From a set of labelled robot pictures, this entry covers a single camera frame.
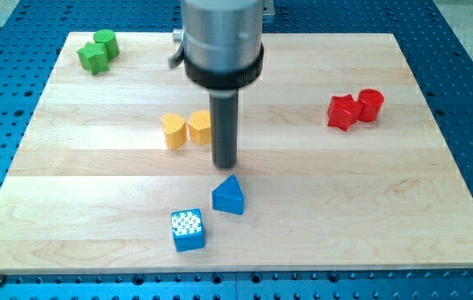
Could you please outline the silver robot arm cylinder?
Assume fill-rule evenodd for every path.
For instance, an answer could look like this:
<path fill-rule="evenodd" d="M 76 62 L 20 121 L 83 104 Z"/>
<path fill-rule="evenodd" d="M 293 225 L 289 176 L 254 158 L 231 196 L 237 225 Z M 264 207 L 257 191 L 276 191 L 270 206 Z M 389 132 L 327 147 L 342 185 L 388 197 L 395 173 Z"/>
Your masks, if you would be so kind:
<path fill-rule="evenodd" d="M 261 0 L 182 0 L 186 75 L 208 89 L 233 90 L 258 78 L 264 59 Z"/>

